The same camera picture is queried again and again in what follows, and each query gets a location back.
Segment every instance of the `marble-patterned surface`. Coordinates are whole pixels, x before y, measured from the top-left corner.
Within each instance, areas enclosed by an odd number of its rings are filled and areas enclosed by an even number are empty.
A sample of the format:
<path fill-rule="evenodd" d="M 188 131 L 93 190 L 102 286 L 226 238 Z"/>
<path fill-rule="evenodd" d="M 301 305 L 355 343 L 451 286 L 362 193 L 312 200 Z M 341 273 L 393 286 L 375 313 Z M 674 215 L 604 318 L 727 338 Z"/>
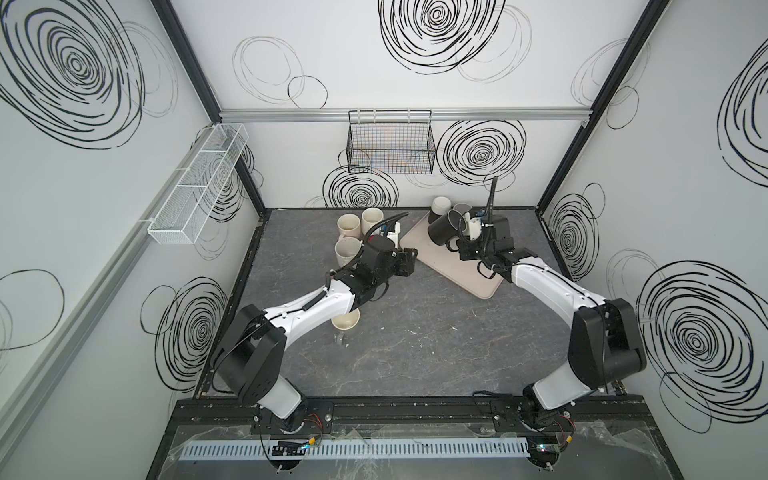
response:
<path fill-rule="evenodd" d="M 322 285 L 336 266 L 336 219 L 347 212 L 273 211 L 240 306 L 278 305 Z M 495 213 L 509 218 L 516 246 L 557 267 L 532 210 Z M 402 234 L 424 214 L 415 210 L 403 219 Z M 519 394 L 561 365 L 568 351 L 568 327 L 530 293 L 504 282 L 480 300 L 420 262 L 360 312 L 343 346 L 334 343 L 330 322 L 295 342 L 283 376 L 308 396 Z"/>

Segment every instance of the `white wire basket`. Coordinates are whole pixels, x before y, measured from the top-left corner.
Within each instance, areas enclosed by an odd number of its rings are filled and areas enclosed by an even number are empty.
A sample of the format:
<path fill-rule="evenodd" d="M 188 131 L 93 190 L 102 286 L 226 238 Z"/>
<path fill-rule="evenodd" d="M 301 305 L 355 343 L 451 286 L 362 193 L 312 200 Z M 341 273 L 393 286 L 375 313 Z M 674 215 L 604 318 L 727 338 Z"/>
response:
<path fill-rule="evenodd" d="M 243 124 L 218 124 L 152 219 L 147 232 L 158 243 L 191 244 L 203 230 L 248 141 Z"/>

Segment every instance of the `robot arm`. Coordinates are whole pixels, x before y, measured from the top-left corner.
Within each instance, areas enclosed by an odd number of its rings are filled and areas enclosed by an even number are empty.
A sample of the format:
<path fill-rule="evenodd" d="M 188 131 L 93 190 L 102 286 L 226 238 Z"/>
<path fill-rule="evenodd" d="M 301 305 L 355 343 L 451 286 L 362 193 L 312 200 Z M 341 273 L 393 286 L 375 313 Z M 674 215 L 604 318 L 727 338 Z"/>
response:
<path fill-rule="evenodd" d="M 475 218 L 466 214 L 467 227 L 458 232 L 459 258 L 479 260 L 494 275 L 531 292 L 571 328 L 567 361 L 523 391 L 521 417 L 539 428 L 551 423 L 563 405 L 643 370 L 646 356 L 629 303 L 589 292 L 530 250 L 515 249 L 507 219 L 492 214 L 495 185 L 496 179 L 486 208 L 476 211 Z M 376 288 L 392 276 L 413 273 L 417 252 L 398 248 L 396 237 L 392 241 L 384 236 L 396 235 L 396 221 L 404 216 L 374 226 L 358 256 L 332 272 L 324 287 L 277 307 L 259 310 L 249 305 L 238 312 L 212 358 L 214 369 L 243 404 L 268 408 L 288 432 L 300 426 L 306 399 L 280 376 L 283 352 L 321 323 L 372 299 Z M 386 231 L 372 235 L 379 227 Z"/>
<path fill-rule="evenodd" d="M 466 227 L 457 233 L 457 249 L 461 260 L 478 260 L 493 275 L 532 293 L 571 328 L 568 360 L 523 390 L 523 421 L 539 428 L 551 423 L 556 409 L 642 371 L 647 360 L 628 302 L 607 300 L 565 278 L 530 250 L 515 249 L 508 220 L 493 216 L 496 180 L 485 209 L 475 211 L 474 218 L 472 211 L 464 215 Z"/>
<path fill-rule="evenodd" d="M 357 256 L 332 270 L 325 286 L 280 306 L 240 309 L 211 357 L 214 370 L 240 402 L 268 408 L 287 432 L 300 427 L 306 398 L 280 375 L 283 352 L 310 330 L 371 300 L 392 276 L 413 273 L 416 250 L 397 247 L 397 220 L 405 215 L 372 227 Z M 381 234 L 373 234 L 379 229 Z"/>

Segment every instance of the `white cup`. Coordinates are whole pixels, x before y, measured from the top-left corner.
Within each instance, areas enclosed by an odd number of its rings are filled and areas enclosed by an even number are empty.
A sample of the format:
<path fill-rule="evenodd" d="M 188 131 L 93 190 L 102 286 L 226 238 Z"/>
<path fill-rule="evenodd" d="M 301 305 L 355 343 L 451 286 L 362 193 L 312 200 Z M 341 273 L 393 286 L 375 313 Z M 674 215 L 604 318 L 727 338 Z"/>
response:
<path fill-rule="evenodd" d="M 355 332 L 355 327 L 359 321 L 360 309 L 357 308 L 349 313 L 334 316 L 331 319 L 331 323 L 336 327 L 336 331 L 333 334 L 333 340 L 336 342 L 336 345 L 342 345 L 344 340 L 349 339 L 350 334 Z"/>
<path fill-rule="evenodd" d="M 355 214 L 343 214 L 336 221 L 336 226 L 339 228 L 339 234 L 344 237 L 362 238 L 362 233 L 360 233 L 360 218 Z"/>
<path fill-rule="evenodd" d="M 365 235 L 368 233 L 368 230 L 371 230 L 371 227 L 382 220 L 384 220 L 384 212 L 376 207 L 366 208 L 362 212 L 362 234 Z"/>
<path fill-rule="evenodd" d="M 338 242 L 334 250 L 336 251 L 336 261 L 339 262 L 339 266 L 345 266 L 357 255 L 357 252 L 362 247 L 360 240 L 353 237 L 344 237 Z"/>
<path fill-rule="evenodd" d="M 445 215 L 451 210 L 451 201 L 448 197 L 435 197 L 432 201 L 431 210 L 437 214 L 438 217 Z"/>

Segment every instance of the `black joint housing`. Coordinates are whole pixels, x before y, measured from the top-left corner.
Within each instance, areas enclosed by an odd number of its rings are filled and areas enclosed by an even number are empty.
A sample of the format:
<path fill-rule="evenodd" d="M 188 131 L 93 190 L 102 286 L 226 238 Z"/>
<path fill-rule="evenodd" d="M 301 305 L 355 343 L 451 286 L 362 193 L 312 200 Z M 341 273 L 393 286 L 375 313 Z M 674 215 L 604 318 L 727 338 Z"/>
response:
<path fill-rule="evenodd" d="M 254 346 L 250 338 L 259 342 Z M 275 385 L 286 341 L 285 330 L 267 321 L 264 311 L 245 306 L 219 342 L 214 368 L 241 403 L 254 405 Z"/>
<path fill-rule="evenodd" d="M 645 349 L 632 306 L 616 299 L 574 312 L 568 363 L 590 389 L 645 369 Z"/>

